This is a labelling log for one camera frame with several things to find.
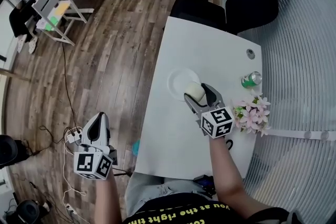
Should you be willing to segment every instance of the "gray shorts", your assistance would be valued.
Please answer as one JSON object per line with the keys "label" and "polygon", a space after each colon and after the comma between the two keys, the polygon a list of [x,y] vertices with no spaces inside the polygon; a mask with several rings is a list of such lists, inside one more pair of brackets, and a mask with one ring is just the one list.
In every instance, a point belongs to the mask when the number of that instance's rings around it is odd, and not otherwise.
{"label": "gray shorts", "polygon": [[196,193],[202,195],[203,192],[202,187],[192,180],[133,173],[125,194],[127,216],[132,216],[147,201],[155,198],[176,193]]}

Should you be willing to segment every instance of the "speaker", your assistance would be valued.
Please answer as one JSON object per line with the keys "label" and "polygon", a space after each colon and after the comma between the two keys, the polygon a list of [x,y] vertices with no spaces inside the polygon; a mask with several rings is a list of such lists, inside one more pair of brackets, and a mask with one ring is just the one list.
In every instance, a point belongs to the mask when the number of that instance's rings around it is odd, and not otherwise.
{"label": "speaker", "polygon": [[0,169],[28,158],[28,150],[21,140],[14,140],[8,135],[0,135]]}
{"label": "speaker", "polygon": [[40,215],[38,205],[32,200],[24,200],[23,202],[21,202],[17,206],[16,212],[20,219],[22,219],[27,224],[35,223]]}

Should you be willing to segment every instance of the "white chair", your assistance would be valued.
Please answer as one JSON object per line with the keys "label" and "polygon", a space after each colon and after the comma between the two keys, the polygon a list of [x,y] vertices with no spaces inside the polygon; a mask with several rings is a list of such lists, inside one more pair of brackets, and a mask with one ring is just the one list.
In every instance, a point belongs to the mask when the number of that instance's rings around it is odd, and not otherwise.
{"label": "white chair", "polygon": [[[42,30],[48,37],[55,41],[69,43],[73,46],[75,45],[75,43],[67,37],[67,34],[75,20],[81,20],[84,23],[87,23],[87,21],[79,11],[78,7],[74,4],[73,0],[36,0],[36,3],[34,3],[32,7],[42,17],[42,19],[37,22],[37,29]],[[79,17],[65,16],[69,7],[74,10],[73,13],[77,12]],[[62,18],[71,20],[64,33],[58,28]],[[62,38],[53,37],[49,33],[50,31],[56,31]]]}

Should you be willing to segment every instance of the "white table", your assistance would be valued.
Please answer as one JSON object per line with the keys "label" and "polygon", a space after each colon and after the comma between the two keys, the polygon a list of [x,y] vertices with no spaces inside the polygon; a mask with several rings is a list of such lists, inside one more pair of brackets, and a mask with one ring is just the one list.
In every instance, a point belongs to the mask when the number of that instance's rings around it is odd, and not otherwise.
{"label": "white table", "polygon": [[[254,60],[247,57],[247,49],[255,52]],[[167,78],[176,68],[189,68],[228,105],[249,95],[240,80],[250,72],[261,73],[261,48],[227,32],[169,17],[157,60],[135,171],[180,179],[212,175],[209,138],[187,104],[170,95]],[[226,137],[234,142],[230,153],[244,178],[256,136],[235,128]]]}

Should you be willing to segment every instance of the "artificial flower bouquet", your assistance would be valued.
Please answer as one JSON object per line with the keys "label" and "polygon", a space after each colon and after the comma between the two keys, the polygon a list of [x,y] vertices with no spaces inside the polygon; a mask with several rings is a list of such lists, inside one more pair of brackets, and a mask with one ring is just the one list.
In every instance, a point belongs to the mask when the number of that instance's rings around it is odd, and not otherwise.
{"label": "artificial flower bouquet", "polygon": [[261,133],[261,136],[267,135],[270,129],[268,126],[269,110],[267,107],[270,102],[267,98],[262,98],[261,95],[251,90],[250,98],[240,101],[237,106],[234,106],[236,127],[242,132]]}

